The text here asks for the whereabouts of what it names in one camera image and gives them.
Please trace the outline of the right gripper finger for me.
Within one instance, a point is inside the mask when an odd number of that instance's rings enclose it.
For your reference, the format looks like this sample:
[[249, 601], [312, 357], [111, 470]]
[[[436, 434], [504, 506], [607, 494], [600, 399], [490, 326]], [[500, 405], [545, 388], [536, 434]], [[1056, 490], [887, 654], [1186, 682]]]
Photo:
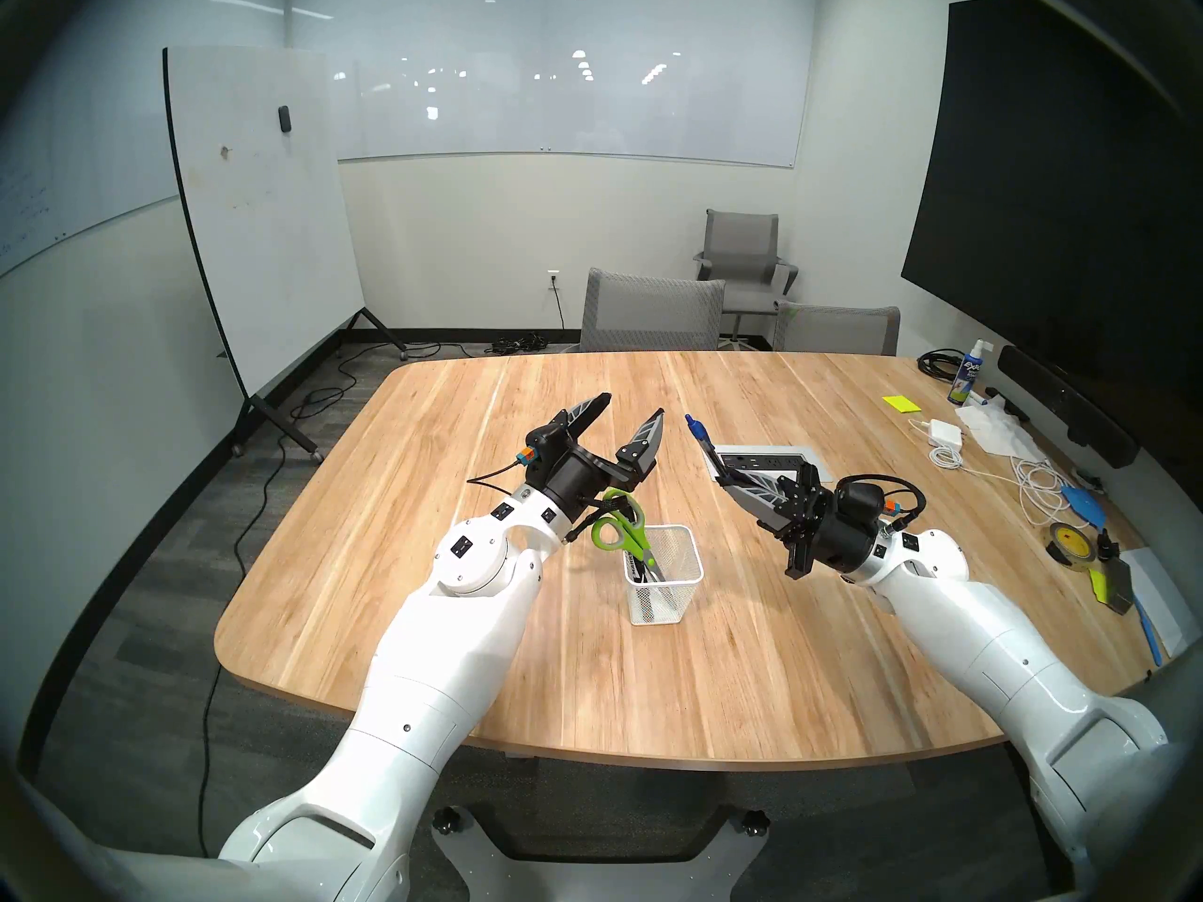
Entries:
[[776, 488], [729, 488], [728, 494], [775, 538], [808, 535], [808, 518], [799, 508], [796, 488], [787, 488], [784, 493]]
[[798, 467], [793, 469], [770, 468], [768, 470], [742, 470], [725, 468], [718, 471], [707, 467], [712, 481], [743, 511], [778, 511], [788, 504], [780, 481], [798, 482]]

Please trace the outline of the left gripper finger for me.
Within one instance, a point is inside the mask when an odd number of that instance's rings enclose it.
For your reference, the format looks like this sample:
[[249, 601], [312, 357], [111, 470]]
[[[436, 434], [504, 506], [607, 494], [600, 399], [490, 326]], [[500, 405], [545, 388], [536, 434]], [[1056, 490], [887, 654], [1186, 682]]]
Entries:
[[616, 453], [622, 483], [641, 483], [656, 465], [664, 433], [664, 409], [657, 409]]
[[564, 410], [562, 423], [565, 433], [571, 438], [580, 438], [605, 413], [611, 399], [611, 393], [599, 393]]

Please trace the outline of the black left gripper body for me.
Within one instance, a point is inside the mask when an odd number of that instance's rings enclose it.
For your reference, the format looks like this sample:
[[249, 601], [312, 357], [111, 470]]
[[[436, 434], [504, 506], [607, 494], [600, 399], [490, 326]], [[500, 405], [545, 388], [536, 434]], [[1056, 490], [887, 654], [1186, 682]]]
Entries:
[[616, 459], [604, 459], [573, 446], [557, 459], [538, 459], [538, 489], [575, 524], [606, 489], [630, 493], [651, 471], [651, 446], [620, 449]]

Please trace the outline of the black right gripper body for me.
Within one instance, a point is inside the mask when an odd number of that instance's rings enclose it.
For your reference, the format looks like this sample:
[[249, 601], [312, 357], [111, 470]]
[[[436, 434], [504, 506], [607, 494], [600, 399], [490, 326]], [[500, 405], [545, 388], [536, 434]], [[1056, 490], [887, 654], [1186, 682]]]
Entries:
[[784, 489], [796, 488], [799, 508], [808, 518], [808, 535], [784, 535], [788, 552], [786, 575], [800, 580], [814, 563], [849, 574], [869, 560], [881, 529], [885, 493], [872, 474], [848, 475], [834, 489], [820, 485], [813, 464], [799, 465], [798, 482], [784, 480]]

